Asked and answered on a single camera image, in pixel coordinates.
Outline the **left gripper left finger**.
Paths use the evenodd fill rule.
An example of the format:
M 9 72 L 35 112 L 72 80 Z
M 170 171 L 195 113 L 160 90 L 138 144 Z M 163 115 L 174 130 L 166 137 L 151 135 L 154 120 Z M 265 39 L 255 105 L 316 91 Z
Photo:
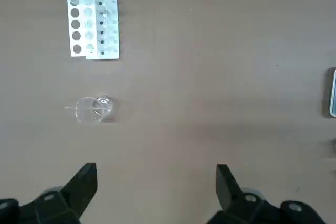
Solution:
M 96 192 L 97 166 L 86 163 L 60 190 L 47 191 L 28 204 L 1 199 L 1 223 L 80 223 Z

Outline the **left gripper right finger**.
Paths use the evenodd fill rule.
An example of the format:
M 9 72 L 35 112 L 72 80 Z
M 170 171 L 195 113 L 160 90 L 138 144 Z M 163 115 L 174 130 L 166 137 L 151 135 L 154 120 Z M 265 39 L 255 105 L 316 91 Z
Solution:
M 324 223 L 306 203 L 287 200 L 276 207 L 256 193 L 242 191 L 226 164 L 216 166 L 216 193 L 222 209 L 208 223 Z

